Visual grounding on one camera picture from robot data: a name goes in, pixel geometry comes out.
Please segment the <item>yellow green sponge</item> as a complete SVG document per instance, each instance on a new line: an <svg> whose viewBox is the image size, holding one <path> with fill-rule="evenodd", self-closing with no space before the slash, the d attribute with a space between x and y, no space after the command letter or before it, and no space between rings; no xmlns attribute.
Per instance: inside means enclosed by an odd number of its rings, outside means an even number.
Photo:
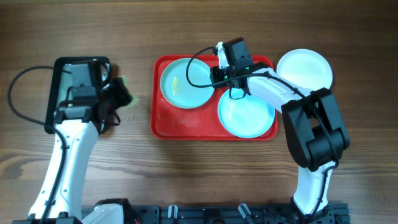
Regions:
<svg viewBox="0 0 398 224"><path fill-rule="evenodd" d="M131 97L131 102L128 103L126 106L122 106L121 108L126 110L126 109L130 109L130 108L133 108L133 107L137 106L137 104L139 103L140 99L139 99L139 97L136 94L134 94L130 90L129 83L128 83L128 78L126 76L119 76L119 78L121 79L121 82L123 84L123 88L125 89L125 91Z"/></svg>

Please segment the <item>teal plate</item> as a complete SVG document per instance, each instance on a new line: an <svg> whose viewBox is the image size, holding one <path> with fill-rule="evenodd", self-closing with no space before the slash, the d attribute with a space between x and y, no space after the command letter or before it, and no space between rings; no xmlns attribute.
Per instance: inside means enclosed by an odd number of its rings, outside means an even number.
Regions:
<svg viewBox="0 0 398 224"><path fill-rule="evenodd" d="M193 109L205 104L213 95L214 88L197 88L189 84L186 69L190 58L173 61L162 72L160 90L172 105L182 109ZM209 85L210 67L201 60L194 59L188 70L189 80L195 85Z"/></svg>
<svg viewBox="0 0 398 224"><path fill-rule="evenodd" d="M233 136L256 138L270 130L275 120L275 109L257 96L243 96L242 89L226 90L218 102L221 125Z"/></svg>

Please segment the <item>white round plate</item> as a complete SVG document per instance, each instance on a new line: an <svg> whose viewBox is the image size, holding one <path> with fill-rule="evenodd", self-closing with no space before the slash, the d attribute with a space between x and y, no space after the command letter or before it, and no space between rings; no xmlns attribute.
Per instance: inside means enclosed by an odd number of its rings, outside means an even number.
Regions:
<svg viewBox="0 0 398 224"><path fill-rule="evenodd" d="M311 90L330 89L333 83L333 72L328 61L309 49L295 49L284 54L277 64L276 73Z"/></svg>

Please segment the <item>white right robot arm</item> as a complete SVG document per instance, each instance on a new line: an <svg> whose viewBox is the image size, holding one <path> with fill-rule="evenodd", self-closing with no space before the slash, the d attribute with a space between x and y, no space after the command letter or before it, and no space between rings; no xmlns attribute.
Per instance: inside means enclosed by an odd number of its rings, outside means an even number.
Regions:
<svg viewBox="0 0 398 224"><path fill-rule="evenodd" d="M349 146L338 105L327 88L309 90L280 77L263 62L211 68L213 88L236 87L282 114L287 147L299 166L292 204L302 223L324 217L331 173Z"/></svg>

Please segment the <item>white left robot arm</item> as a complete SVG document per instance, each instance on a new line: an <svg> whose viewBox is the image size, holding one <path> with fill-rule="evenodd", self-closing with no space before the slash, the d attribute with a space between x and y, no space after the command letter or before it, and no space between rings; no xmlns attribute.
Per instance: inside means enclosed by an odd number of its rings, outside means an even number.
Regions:
<svg viewBox="0 0 398 224"><path fill-rule="evenodd" d="M83 223L81 197L91 152L108 118L132 96L119 77L105 86L70 85L51 125L55 133L41 191L25 223Z"/></svg>

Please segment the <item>black tray with water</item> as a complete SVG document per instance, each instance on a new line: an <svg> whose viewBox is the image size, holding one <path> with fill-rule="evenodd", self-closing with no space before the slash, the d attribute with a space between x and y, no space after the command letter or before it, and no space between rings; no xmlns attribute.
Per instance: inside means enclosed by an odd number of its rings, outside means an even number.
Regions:
<svg viewBox="0 0 398 224"><path fill-rule="evenodd" d="M47 105L47 112L45 117L45 127L44 130L47 134L54 134L55 132L52 130L51 126L54 125L54 115L53 113L58 106L58 97L60 85L62 83L62 68L69 63L73 62L83 62L89 60L98 60L99 62L103 62L108 64L108 68L111 68L110 60L106 56L77 56L77 57L60 57L56 59L53 66L53 75L49 92L49 101Z"/></svg>

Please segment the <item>red plastic tray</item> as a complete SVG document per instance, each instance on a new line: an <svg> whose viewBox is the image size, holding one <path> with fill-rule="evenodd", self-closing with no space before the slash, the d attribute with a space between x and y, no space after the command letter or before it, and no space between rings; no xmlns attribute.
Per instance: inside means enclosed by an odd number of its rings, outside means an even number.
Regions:
<svg viewBox="0 0 398 224"><path fill-rule="evenodd" d="M175 60L190 58L189 55L164 55L160 57L154 67L154 84L152 91L152 109L150 126L152 132L161 139L183 139L183 140L241 140L241 141L266 141L275 136L278 130L277 111L275 120L265 134L251 139L239 138L227 132L221 125L217 107L222 94L229 89L214 89L212 97L203 105L193 109L182 109L170 104L160 90L160 77L166 66ZM211 67L219 64L215 55L200 55L196 59L205 62ZM186 69L186 78L189 84L197 88L206 88L205 85L195 85L188 77L190 59Z"/></svg>

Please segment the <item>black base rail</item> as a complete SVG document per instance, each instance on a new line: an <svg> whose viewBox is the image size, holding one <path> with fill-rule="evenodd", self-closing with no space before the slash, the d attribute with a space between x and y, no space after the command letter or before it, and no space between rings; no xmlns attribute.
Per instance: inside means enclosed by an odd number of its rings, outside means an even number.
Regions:
<svg viewBox="0 0 398 224"><path fill-rule="evenodd" d="M138 214L137 223L179 223L204 224L210 219L221 218L225 223L302 223L298 208L292 203L270 203L265 205L248 206L251 212L243 217L238 206L179 206L175 215L169 214L168 207L158 205L134 205L132 209Z"/></svg>

